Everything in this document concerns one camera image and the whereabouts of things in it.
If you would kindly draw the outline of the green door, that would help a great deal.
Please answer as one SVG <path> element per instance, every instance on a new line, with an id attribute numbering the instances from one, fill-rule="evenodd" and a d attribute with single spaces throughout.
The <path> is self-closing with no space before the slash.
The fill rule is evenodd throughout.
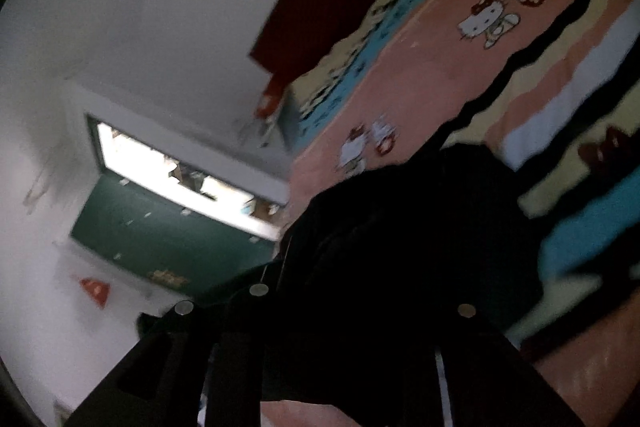
<path id="1" fill-rule="evenodd" d="M 93 187 L 70 236 L 120 269 L 196 296 L 268 263 L 274 243 L 113 173 Z"/>

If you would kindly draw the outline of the pink Hello Kitty bed sheet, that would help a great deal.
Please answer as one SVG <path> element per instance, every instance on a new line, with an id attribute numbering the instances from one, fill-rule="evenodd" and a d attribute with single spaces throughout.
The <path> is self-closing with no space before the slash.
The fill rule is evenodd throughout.
<path id="1" fill-rule="evenodd" d="M 358 174 L 482 144 L 515 176 L 542 297 L 506 338 L 584 422 L 639 382 L 639 0 L 380 0 L 292 84 L 288 229 Z M 267 426 L 361 426 L 270 402 Z"/>

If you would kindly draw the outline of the red box on shelf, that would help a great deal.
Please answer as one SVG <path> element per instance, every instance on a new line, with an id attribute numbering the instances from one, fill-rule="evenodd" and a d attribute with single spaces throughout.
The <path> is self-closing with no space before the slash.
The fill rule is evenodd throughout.
<path id="1" fill-rule="evenodd" d="M 287 87 L 288 77 L 278 74 L 272 75 L 267 87 L 262 91 L 254 116 L 262 120 L 269 118 L 279 107 Z"/>

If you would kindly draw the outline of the red diamond wall sticker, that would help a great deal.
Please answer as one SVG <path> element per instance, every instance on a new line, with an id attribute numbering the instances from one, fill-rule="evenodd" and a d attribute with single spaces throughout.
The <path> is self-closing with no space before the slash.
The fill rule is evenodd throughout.
<path id="1" fill-rule="evenodd" d="M 109 283 L 93 279 L 92 277 L 85 277 L 79 280 L 79 284 L 100 309 L 105 308 L 111 292 L 111 285 Z"/>

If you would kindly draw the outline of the large black hooded garment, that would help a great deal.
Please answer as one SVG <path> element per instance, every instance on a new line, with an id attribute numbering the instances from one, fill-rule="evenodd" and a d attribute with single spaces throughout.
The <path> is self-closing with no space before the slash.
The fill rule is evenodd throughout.
<path id="1" fill-rule="evenodd" d="M 542 297 L 514 185 L 482 144 L 358 174 L 311 199 L 273 262 L 194 300 L 274 287 L 278 402 L 329 405 L 361 426 L 441 426 L 439 314 L 467 303 L 506 336 Z"/>

